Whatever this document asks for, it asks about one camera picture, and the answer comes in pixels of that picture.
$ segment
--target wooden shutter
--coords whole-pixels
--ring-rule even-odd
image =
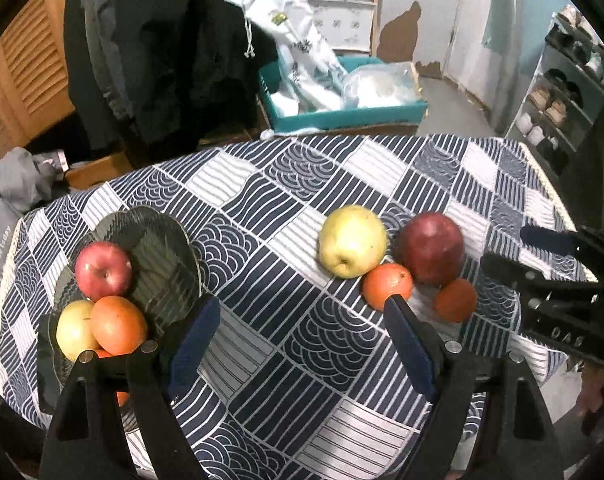
[[[71,113],[64,0],[29,0],[0,37],[0,158]]]

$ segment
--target orange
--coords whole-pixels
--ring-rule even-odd
[[[102,358],[102,357],[113,357],[112,354],[109,354],[106,350],[103,350],[101,348],[97,349],[95,351],[95,353],[98,354],[99,358]],[[128,400],[128,393],[127,392],[115,392],[115,394],[118,396],[118,406],[119,407],[124,406],[124,404]]]
[[[464,278],[457,278],[442,287],[433,309],[444,321],[462,323],[471,317],[476,309],[477,292]]]
[[[378,265],[362,280],[362,296],[376,310],[383,310],[384,302],[394,294],[408,300],[412,289],[411,273],[400,264]]]
[[[130,354],[146,341],[146,320],[125,298],[106,296],[95,302],[90,321],[93,336],[112,355]]]

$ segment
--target screw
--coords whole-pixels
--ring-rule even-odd
[[[462,345],[457,341],[447,341],[444,343],[444,348],[452,354],[459,354],[462,351]]]
[[[524,355],[522,355],[522,353],[518,352],[517,350],[511,350],[509,352],[509,357],[511,358],[511,361],[515,363],[521,363],[522,361],[524,361]]]
[[[149,339],[148,341],[144,341],[140,349],[145,354],[151,354],[157,350],[157,341],[155,339]]]
[[[81,363],[87,363],[89,362],[91,359],[93,359],[93,355],[95,354],[95,352],[93,352],[93,350],[85,350],[84,352],[82,352],[80,354],[80,362]]]

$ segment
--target dark red apple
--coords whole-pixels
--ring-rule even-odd
[[[457,224],[442,213],[415,216],[400,233],[399,249],[417,283],[445,285],[460,275],[464,237]]]
[[[132,274],[126,251],[111,242],[93,242],[77,257],[77,286],[92,301],[124,294]]]

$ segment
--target checkered tablecloth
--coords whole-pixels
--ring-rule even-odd
[[[519,144],[504,139],[303,137],[234,144],[135,171],[27,215],[16,229],[0,295],[0,393],[24,418],[38,409],[36,334],[76,241],[108,213],[147,205],[177,219],[223,305],[220,327],[175,415],[212,478],[372,479],[406,456],[429,413],[359,279],[316,262],[326,216],[357,203],[392,236],[425,210],[464,233],[463,276],[479,304],[469,322],[439,322],[435,290],[410,305],[445,338],[489,356],[523,351],[540,381],[564,355],[522,337],[517,295],[479,270],[485,251],[552,278],[585,279],[572,258],[522,246],[527,223],[570,220]],[[468,414],[477,429],[482,397]],[[135,461],[150,466],[139,433]]]

